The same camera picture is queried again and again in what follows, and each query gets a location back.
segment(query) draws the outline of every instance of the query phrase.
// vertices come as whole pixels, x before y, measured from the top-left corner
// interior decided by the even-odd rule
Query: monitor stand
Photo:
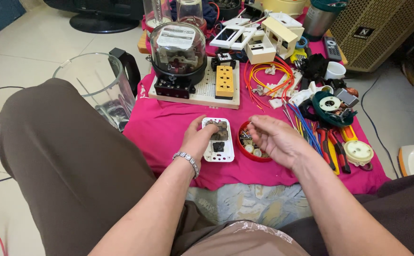
[[[81,13],[70,19],[70,25],[82,32],[112,34],[132,30],[139,26],[139,20],[124,20],[100,14]]]

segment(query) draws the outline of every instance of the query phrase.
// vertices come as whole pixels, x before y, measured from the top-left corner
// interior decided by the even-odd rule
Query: remote control
[[[327,59],[332,61],[341,61],[340,49],[334,37],[324,37],[325,54]]]

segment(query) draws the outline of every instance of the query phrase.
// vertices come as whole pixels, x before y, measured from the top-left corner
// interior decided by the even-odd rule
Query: red container
[[[243,130],[245,130],[247,128],[247,125],[249,124],[249,121],[244,122],[240,128],[238,129],[238,133],[237,133],[237,144],[238,144],[238,149],[240,150],[240,152],[242,154],[244,154],[246,157],[248,157],[249,159],[256,161],[256,162],[260,162],[260,163],[264,163],[264,162],[270,162],[272,161],[272,159],[270,157],[259,157],[259,156],[255,156],[253,154],[251,154],[250,152],[248,152],[244,146],[242,145],[242,143],[240,143],[240,134],[242,133]]]

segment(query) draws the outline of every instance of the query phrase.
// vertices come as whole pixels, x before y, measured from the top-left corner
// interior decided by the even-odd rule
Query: silver bracelet
[[[190,164],[193,166],[194,169],[194,178],[197,178],[199,176],[199,167],[196,164],[196,161],[194,160],[194,158],[191,157],[191,155],[185,153],[185,152],[177,152],[174,154],[174,156],[172,157],[172,160],[174,160],[176,157],[181,156],[183,158],[185,158],[186,160],[190,161]]]

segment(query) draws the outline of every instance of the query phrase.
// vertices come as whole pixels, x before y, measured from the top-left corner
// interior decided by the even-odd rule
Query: wooden table
[[[333,37],[330,30],[327,30],[326,35],[328,37]],[[142,32],[141,38],[139,38],[139,42],[137,42],[137,49],[139,50],[140,53],[150,54],[149,51],[147,50],[147,47],[146,47],[146,39],[147,39],[147,31],[144,30]],[[346,59],[346,56],[343,54],[343,51],[341,49],[340,49],[340,54],[341,54],[341,59],[343,61],[343,65],[346,66],[347,65],[347,59]]]

